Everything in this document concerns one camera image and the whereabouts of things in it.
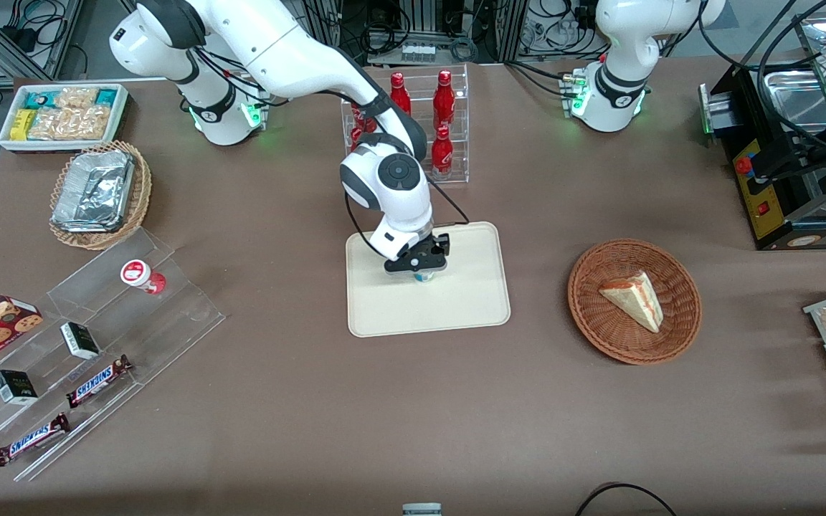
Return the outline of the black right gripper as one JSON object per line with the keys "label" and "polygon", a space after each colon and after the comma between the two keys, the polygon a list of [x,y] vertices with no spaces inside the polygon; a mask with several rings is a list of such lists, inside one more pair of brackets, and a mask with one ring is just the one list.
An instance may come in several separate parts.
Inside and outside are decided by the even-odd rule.
{"label": "black right gripper", "polygon": [[450,254],[450,235],[430,234],[423,241],[408,249],[397,260],[385,261],[387,274],[403,274],[403,277],[419,281],[419,274],[440,273],[448,267]]}

